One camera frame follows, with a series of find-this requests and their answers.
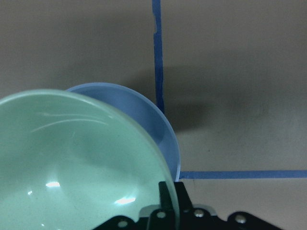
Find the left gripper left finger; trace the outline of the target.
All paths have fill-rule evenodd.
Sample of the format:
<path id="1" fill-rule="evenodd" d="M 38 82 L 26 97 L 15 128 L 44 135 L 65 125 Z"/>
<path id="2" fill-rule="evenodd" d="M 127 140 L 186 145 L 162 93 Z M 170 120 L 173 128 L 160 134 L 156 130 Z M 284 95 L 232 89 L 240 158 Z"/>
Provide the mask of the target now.
<path id="1" fill-rule="evenodd" d="M 166 182 L 159 182 L 160 206 L 151 212 L 147 230 L 173 230 L 174 208 Z"/>

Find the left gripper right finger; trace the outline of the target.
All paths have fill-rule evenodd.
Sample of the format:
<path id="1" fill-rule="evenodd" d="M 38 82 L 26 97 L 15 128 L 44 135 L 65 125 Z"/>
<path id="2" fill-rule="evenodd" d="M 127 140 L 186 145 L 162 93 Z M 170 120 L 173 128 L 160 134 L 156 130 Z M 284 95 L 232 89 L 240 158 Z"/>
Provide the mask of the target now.
<path id="1" fill-rule="evenodd" d="M 193 209 L 192 202 L 183 182 L 174 182 L 180 212 L 190 212 Z"/>

